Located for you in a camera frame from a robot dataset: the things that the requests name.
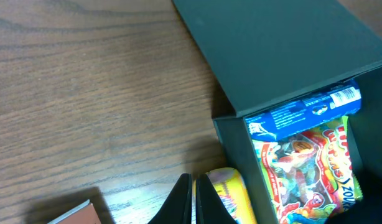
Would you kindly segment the yellow mentos candy tube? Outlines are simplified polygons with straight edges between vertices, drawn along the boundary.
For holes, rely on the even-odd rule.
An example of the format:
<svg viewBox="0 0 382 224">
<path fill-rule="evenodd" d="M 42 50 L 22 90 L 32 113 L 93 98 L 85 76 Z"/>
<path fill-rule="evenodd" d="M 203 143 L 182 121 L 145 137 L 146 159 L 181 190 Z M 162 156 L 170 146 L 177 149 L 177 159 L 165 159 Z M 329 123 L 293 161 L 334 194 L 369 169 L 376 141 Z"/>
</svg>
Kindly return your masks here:
<svg viewBox="0 0 382 224">
<path fill-rule="evenodd" d="M 206 174 L 236 224 L 257 224 L 245 183 L 236 169 L 224 167 L 211 170 Z M 196 206 L 196 181 L 193 182 L 194 212 Z"/>
</svg>

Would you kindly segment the brown chocolate milk carton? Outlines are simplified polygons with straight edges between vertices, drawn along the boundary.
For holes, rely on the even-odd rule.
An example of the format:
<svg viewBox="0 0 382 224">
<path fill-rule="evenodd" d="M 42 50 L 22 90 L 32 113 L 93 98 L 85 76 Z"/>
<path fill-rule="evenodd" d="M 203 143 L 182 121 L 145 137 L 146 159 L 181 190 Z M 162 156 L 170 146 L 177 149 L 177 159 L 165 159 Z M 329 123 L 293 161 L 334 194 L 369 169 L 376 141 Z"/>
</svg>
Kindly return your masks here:
<svg viewBox="0 0 382 224">
<path fill-rule="evenodd" d="M 87 200 L 48 224 L 101 224 L 101 221 L 93 204 Z"/>
</svg>

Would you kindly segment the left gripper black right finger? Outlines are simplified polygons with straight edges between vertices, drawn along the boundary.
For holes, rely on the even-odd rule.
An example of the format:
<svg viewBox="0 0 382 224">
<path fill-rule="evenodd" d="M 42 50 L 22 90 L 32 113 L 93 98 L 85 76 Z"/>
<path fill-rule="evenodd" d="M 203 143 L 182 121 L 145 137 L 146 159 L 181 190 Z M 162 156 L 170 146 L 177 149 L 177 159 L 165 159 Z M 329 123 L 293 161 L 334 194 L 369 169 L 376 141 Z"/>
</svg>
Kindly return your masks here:
<svg viewBox="0 0 382 224">
<path fill-rule="evenodd" d="M 207 174 L 196 181 L 196 224 L 236 224 L 226 210 Z"/>
</svg>

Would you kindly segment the dark green gift box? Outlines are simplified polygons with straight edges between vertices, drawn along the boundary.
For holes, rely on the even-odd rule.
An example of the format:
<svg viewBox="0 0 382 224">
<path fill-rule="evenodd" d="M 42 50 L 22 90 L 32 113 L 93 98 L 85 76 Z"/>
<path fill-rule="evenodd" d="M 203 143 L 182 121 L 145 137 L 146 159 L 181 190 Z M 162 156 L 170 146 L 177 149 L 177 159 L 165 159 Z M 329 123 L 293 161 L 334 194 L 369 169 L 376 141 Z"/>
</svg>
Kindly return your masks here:
<svg viewBox="0 0 382 224">
<path fill-rule="evenodd" d="M 259 223 L 274 223 L 246 117 L 355 79 L 362 108 L 349 119 L 364 198 L 332 223 L 382 223 L 382 39 L 338 1 L 176 0 L 175 7 L 234 112 L 213 123 L 246 182 Z"/>
</svg>

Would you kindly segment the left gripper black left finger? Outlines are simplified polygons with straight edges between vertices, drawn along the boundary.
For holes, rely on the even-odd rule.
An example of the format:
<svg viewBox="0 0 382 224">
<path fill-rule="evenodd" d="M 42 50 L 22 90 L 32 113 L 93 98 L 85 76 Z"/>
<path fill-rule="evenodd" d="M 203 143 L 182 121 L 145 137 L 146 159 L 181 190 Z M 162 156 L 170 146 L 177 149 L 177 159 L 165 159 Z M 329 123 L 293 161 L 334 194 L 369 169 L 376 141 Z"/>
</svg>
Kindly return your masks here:
<svg viewBox="0 0 382 224">
<path fill-rule="evenodd" d="M 182 174 L 148 224 L 191 224 L 192 176 Z"/>
</svg>

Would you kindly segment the blue cookie package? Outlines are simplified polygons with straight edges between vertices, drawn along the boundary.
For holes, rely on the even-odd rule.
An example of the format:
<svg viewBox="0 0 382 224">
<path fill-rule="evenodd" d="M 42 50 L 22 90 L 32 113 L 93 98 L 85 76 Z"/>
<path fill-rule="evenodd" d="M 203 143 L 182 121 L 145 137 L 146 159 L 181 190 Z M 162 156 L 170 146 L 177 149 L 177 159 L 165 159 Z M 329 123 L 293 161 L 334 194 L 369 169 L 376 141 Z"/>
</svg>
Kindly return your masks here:
<svg viewBox="0 0 382 224">
<path fill-rule="evenodd" d="M 273 142 L 355 114 L 360 108 L 360 88 L 355 80 L 349 80 L 248 116 L 245 121 L 252 139 Z"/>
</svg>

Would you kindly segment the gummy worms candy bag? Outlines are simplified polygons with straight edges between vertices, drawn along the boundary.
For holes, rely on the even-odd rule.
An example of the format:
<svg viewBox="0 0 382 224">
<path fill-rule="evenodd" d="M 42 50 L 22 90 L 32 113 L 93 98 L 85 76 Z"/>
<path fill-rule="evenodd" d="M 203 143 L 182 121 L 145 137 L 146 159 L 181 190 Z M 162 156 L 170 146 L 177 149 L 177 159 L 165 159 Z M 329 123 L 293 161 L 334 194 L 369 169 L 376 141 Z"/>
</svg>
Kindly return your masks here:
<svg viewBox="0 0 382 224">
<path fill-rule="evenodd" d="M 325 223 L 363 198 L 347 116 L 278 142 L 253 141 L 278 223 Z"/>
</svg>

